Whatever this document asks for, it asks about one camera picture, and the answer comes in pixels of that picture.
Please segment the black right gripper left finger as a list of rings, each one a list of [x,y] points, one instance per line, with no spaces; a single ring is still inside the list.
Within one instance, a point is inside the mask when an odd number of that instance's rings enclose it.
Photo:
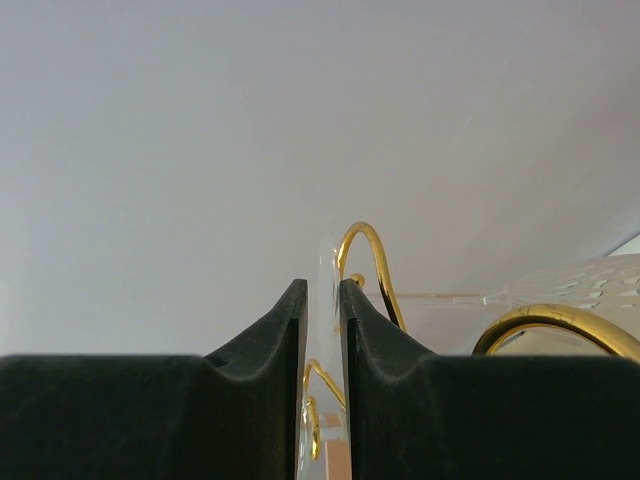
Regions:
[[[307,284],[204,355],[1,360],[5,479],[293,479]]]

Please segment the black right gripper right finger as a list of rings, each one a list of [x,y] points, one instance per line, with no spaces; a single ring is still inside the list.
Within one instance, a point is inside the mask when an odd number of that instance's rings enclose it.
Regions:
[[[469,356],[440,356],[340,286],[344,381],[356,479],[635,479],[639,343],[606,320],[527,306]],[[501,340],[549,326],[596,356],[503,356]]]

